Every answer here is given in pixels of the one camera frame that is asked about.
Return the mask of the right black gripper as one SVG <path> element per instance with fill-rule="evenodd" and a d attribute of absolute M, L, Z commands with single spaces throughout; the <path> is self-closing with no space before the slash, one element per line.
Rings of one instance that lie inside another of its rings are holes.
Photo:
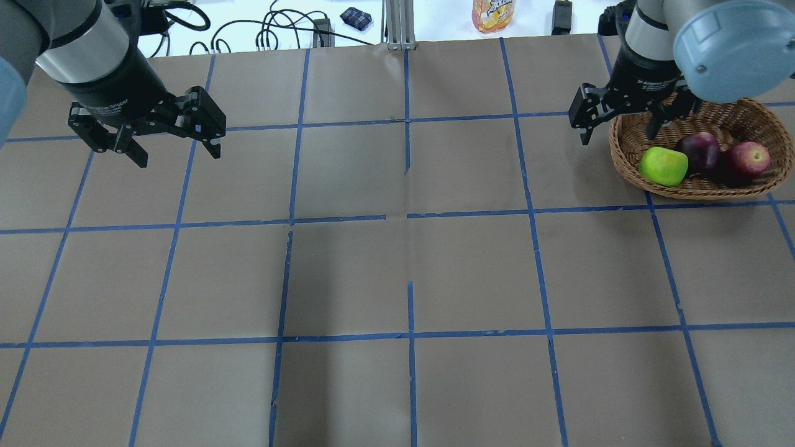
<path fill-rule="evenodd" d="M 621 47 L 606 87 L 582 84 L 568 110 L 569 124 L 589 145 L 594 128 L 622 114 L 651 113 L 645 138 L 653 140 L 662 127 L 698 113 L 704 100 L 688 87 L 673 60 L 653 60 Z"/>

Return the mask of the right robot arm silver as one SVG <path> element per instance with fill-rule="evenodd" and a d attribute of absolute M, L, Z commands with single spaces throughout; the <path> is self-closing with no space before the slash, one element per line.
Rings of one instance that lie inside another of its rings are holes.
<path fill-rule="evenodd" d="M 760 96 L 793 74 L 792 1 L 622 1 L 598 34 L 621 46 L 607 85 L 580 85 L 569 107 L 584 145 L 619 115 L 650 113 L 652 140 L 705 102 Z"/>

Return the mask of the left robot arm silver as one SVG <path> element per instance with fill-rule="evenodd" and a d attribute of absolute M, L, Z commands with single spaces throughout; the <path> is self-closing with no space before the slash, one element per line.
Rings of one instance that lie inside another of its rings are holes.
<path fill-rule="evenodd" d="M 173 9 L 195 11 L 202 25 Z M 220 158 L 224 111 L 202 87 L 170 93 L 137 45 L 171 23 L 208 29 L 209 17 L 190 1 L 3 1 L 1 22 L 3 141 L 22 116 L 38 67 L 73 97 L 68 126 L 92 151 L 127 155 L 144 169 L 147 151 L 135 136 L 167 133 Z"/>

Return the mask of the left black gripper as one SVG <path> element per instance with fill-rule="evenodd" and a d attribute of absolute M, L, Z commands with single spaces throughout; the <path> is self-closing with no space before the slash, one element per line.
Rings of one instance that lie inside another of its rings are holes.
<path fill-rule="evenodd" d="M 68 125 L 96 153 L 111 151 L 130 158 L 138 167 L 148 165 L 148 153 L 134 140 L 136 122 L 148 125 L 150 113 L 159 106 L 154 127 L 202 145 L 211 158 L 221 158 L 221 139 L 226 136 L 227 116 L 201 86 L 181 96 L 171 94 L 147 57 L 131 47 L 119 66 L 107 76 L 79 84 L 59 82 L 80 106 L 69 108 Z M 111 132 L 104 125 L 117 129 Z"/>

